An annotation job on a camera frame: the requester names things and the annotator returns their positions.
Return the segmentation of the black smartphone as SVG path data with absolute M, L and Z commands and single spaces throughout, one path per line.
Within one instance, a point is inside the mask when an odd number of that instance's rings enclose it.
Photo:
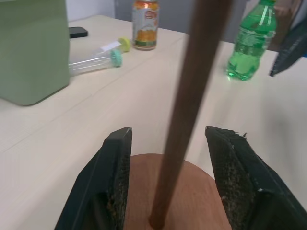
M 88 31 L 83 27 L 69 27 L 70 39 L 87 37 Z

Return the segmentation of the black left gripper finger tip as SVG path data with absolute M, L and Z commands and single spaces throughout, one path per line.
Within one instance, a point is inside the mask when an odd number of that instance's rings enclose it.
M 287 70 L 307 53 L 307 20 L 301 21 L 289 31 L 283 40 L 269 76 Z

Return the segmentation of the round wooden base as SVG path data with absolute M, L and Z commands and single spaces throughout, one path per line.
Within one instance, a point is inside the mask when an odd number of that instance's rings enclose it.
M 153 230 L 149 216 L 153 206 L 161 154 L 134 155 L 124 230 Z M 232 230 L 214 179 L 185 161 L 162 230 Z

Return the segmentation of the dark wooden pole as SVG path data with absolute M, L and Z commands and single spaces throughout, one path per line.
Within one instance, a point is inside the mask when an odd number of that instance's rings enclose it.
M 196 0 L 149 223 L 165 225 L 233 0 Z

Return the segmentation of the clear tube with teal cap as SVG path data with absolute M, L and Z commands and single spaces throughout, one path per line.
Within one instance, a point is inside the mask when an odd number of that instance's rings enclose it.
M 69 64 L 71 76 L 77 76 L 88 72 L 118 68 L 122 66 L 122 54 L 118 49 L 104 51 L 95 57 L 87 57 L 83 60 L 73 61 Z

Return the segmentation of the orange drink can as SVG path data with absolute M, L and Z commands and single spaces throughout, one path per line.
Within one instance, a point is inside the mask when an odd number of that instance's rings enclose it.
M 132 43 L 138 50 L 153 50 L 157 45 L 158 0 L 135 0 L 132 8 Z

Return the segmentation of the green plastic soda bottle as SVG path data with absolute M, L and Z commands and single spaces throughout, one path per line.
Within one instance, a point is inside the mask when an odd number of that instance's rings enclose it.
M 259 0 L 242 20 L 227 63 L 229 77 L 246 81 L 258 70 L 261 57 L 276 33 L 275 3 L 276 0 Z

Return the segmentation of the green plastic bin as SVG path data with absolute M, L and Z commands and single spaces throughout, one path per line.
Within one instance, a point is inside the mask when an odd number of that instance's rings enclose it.
M 0 98 L 32 105 L 70 83 L 65 0 L 0 0 Z

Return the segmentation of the clear tube with yellow cap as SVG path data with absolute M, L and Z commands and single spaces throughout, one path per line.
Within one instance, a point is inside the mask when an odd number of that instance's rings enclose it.
M 130 51 L 130 48 L 131 48 L 130 40 L 125 37 L 120 37 L 117 41 L 114 41 L 105 46 L 101 46 L 98 49 L 97 53 L 100 54 L 100 53 L 108 52 L 113 49 L 117 49 L 121 53 L 126 53 Z

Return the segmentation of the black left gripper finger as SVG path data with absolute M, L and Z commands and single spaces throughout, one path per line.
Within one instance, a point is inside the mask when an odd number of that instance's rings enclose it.
M 232 230 L 307 230 L 307 211 L 244 136 L 213 126 L 205 136 Z
M 109 134 L 72 187 L 54 230 L 123 230 L 132 129 Z

